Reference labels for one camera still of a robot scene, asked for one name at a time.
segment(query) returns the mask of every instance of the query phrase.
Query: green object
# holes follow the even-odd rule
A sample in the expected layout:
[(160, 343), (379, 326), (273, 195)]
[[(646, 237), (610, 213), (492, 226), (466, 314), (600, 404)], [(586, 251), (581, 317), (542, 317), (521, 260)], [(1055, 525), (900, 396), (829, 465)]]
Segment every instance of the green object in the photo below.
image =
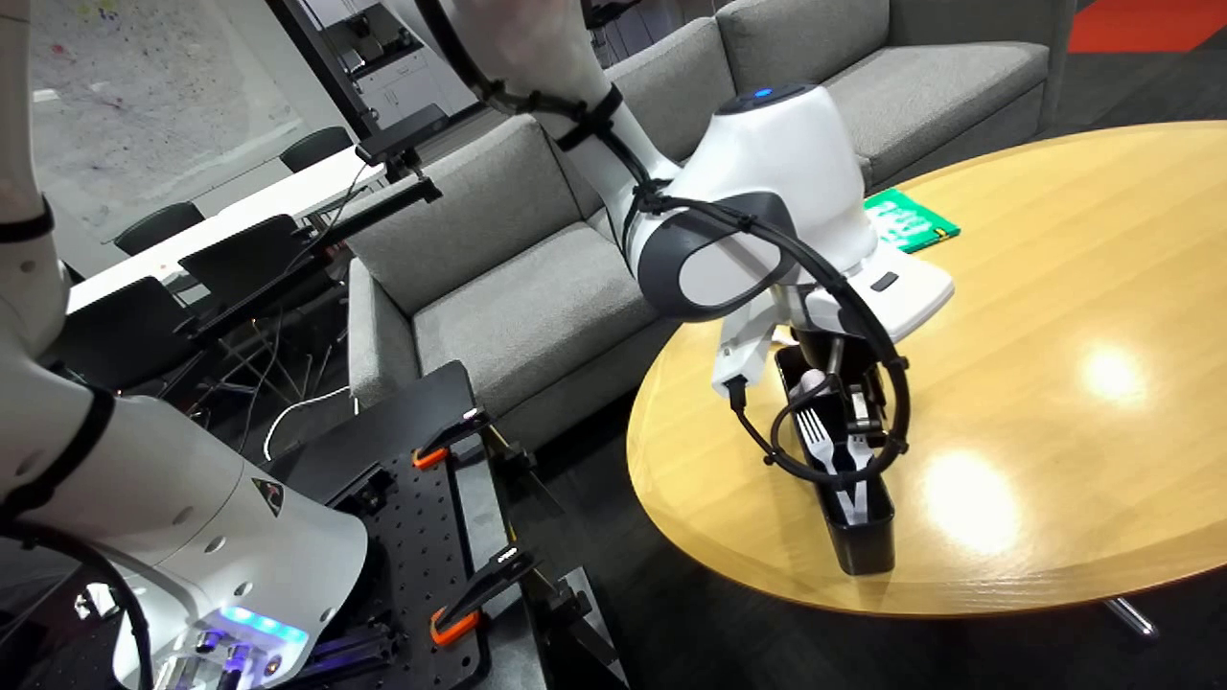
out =
[(960, 237), (960, 226), (953, 217), (918, 203), (900, 189), (887, 189), (887, 193), (871, 195), (866, 213), (882, 230), (882, 237), (905, 251), (919, 251), (924, 246), (937, 246), (942, 237)]

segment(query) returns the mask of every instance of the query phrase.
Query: round table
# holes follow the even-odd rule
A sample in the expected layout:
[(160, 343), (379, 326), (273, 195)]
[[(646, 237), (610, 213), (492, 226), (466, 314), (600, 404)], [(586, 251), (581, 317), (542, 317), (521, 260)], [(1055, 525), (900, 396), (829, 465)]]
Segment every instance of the round table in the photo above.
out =
[[(776, 596), (895, 617), (1103, 600), (1227, 563), (1227, 122), (1092, 129), (900, 182), (961, 226), (955, 297), (900, 342), (913, 448), (895, 571), (845, 576), (817, 496), (708, 382), (684, 326), (630, 421), (657, 529)], [(781, 405), (768, 370), (761, 425)]]

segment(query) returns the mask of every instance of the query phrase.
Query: gray couch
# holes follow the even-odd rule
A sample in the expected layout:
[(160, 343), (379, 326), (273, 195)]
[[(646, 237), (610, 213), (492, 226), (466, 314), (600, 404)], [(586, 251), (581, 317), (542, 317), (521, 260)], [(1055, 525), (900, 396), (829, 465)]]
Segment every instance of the gray couch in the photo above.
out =
[[(761, 83), (829, 83), (871, 182), (1022, 140), (1055, 105), (1078, 0), (735, 0), (615, 65), (664, 152)], [(379, 404), (466, 360), (542, 444), (632, 389), (674, 323), (610, 246), (596, 193), (528, 115), (425, 166), (446, 199), (352, 237), (351, 389)]]

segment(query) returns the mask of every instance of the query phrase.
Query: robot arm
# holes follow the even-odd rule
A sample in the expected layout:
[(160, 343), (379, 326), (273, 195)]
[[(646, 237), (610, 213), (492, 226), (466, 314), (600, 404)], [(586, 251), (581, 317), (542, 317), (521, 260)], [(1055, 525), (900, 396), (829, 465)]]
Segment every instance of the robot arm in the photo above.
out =
[[(173, 405), (113, 404), (39, 363), (65, 317), (65, 276), (30, 171), (26, 18), (26, 0), (0, 0), (0, 520), (105, 553), (141, 589), (160, 680), (196, 667), (191, 649), (212, 640), (232, 658), (207, 664), (237, 664), (278, 685), (351, 596), (368, 534)], [(126, 632), (114, 680), (138, 682)]]
[[(441, 42), (453, 46), (453, 65), (476, 65), (478, 89), (518, 96), (607, 199), (615, 241), (648, 303), (684, 323), (726, 317), (712, 382), (735, 412), (781, 323), (797, 333), (813, 379), (829, 379), (804, 396), (848, 389), (837, 425), (848, 429), (840, 448), (850, 448), (850, 471), (811, 471), (751, 433), (768, 456), (813, 481), (850, 485), (905, 452), (909, 386), (895, 342), (953, 297), (953, 276), (877, 237), (863, 213), (858, 162), (825, 89), (761, 89), (730, 105), (694, 156), (674, 166), (596, 60), (574, 0), (418, 6), (446, 16), (434, 30), (457, 30)], [(877, 363), (895, 382), (889, 433), (882, 409), (863, 412), (866, 398), (882, 404), (866, 396), (877, 386)]]

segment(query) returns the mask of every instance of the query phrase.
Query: table leg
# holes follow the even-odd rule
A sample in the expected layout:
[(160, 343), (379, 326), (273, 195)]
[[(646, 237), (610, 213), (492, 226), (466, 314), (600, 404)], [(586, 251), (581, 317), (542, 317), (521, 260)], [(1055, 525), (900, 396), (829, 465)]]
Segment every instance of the table leg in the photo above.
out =
[(1158, 640), (1158, 623), (1134, 608), (1129, 596), (1108, 596), (1103, 608), (1142, 640)]

